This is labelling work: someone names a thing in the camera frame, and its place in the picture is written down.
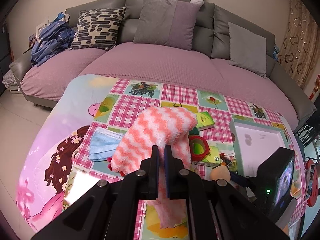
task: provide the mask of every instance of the beige patterned curtain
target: beige patterned curtain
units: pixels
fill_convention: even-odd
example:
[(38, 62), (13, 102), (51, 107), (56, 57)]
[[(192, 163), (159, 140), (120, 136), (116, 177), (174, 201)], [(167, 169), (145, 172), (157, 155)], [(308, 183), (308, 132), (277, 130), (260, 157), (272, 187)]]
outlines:
[(320, 30), (301, 0), (290, 0), (287, 33), (279, 63), (304, 89), (319, 57)]

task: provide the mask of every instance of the throw pillow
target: throw pillow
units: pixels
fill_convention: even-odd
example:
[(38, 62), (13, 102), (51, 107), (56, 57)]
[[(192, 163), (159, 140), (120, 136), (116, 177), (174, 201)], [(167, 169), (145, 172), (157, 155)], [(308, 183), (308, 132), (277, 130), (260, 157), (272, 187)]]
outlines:
[(143, 0), (133, 43), (191, 50), (200, 5), (177, 0)]
[(228, 22), (230, 33), (229, 64), (266, 78), (266, 38)]
[(116, 44), (125, 8), (80, 11), (78, 30), (71, 48), (111, 49)]

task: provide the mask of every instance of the striped fuzzy towel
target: striped fuzzy towel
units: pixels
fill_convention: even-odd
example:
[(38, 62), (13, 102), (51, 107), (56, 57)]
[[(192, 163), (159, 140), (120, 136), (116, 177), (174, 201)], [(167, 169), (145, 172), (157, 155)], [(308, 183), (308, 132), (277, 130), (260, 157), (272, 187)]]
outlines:
[(155, 207), (162, 228), (174, 227), (186, 217), (184, 200), (169, 200), (166, 192), (164, 148), (171, 145), (172, 155), (190, 168), (188, 133), (197, 125), (196, 115), (183, 107), (149, 107), (134, 121), (119, 143), (111, 161), (113, 171), (125, 174), (140, 168), (151, 157), (152, 146), (159, 149), (159, 197), (148, 200)]

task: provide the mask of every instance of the sofa backrest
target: sofa backrest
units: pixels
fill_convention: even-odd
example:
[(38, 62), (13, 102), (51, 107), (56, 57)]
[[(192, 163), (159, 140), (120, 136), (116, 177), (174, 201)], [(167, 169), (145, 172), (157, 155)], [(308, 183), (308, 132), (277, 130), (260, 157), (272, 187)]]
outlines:
[[(127, 9), (119, 28), (117, 40), (117, 44), (120, 44), (133, 41), (139, 23), (142, 4), (143, 0), (97, 0), (68, 8), (66, 13), (70, 15), (69, 24), (76, 28), (79, 12), (81, 10), (119, 8), (126, 6)], [(193, 31), (192, 49), (201, 52), (210, 58), (230, 59), (230, 36), (228, 22), (232, 22), (266, 38), (266, 75), (269, 77), (275, 64), (274, 60), (272, 59), (275, 36), (272, 33), (253, 24), (252, 22), (249, 22), (238, 15), (225, 10), (214, 3), (205, 2), (198, 12), (196, 25)]]

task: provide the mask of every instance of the black and beige patterned pillow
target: black and beige patterned pillow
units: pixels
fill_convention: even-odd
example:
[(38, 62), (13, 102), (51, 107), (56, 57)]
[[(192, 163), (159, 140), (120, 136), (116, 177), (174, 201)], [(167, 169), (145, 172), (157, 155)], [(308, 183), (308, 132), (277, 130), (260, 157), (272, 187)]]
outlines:
[(80, 11), (71, 49), (111, 49), (117, 41), (126, 7)]

